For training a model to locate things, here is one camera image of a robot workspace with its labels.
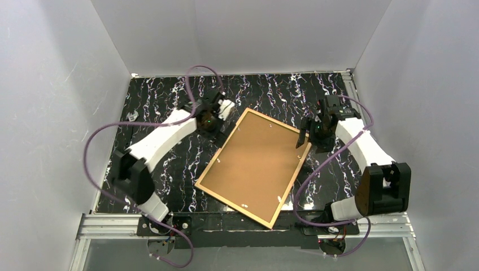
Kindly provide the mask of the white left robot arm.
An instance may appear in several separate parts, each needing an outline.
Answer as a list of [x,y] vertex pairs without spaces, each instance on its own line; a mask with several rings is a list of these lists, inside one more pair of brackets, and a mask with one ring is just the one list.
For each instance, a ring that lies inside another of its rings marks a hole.
[[152,172],[160,160],[192,133],[224,145],[233,125],[223,125],[235,107],[223,92],[213,90],[196,102],[182,103],[145,138],[112,156],[111,183],[133,200],[140,211],[163,222],[169,209],[155,191]]

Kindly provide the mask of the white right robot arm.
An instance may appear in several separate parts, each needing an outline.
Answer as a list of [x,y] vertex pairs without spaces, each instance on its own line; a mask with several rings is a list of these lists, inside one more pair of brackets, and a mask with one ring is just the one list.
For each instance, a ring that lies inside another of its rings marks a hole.
[[297,147],[305,142],[316,146],[318,152],[330,152],[335,139],[345,145],[328,157],[302,183],[300,194],[323,167],[336,156],[348,150],[361,170],[360,184],[354,196],[324,207],[320,218],[306,220],[298,213],[298,203],[293,203],[297,219],[318,227],[339,226],[363,217],[388,213],[405,212],[408,209],[411,187],[411,168],[388,155],[371,136],[371,117],[365,124],[358,110],[343,106],[343,95],[326,95],[317,103],[318,113],[314,117],[301,119]]

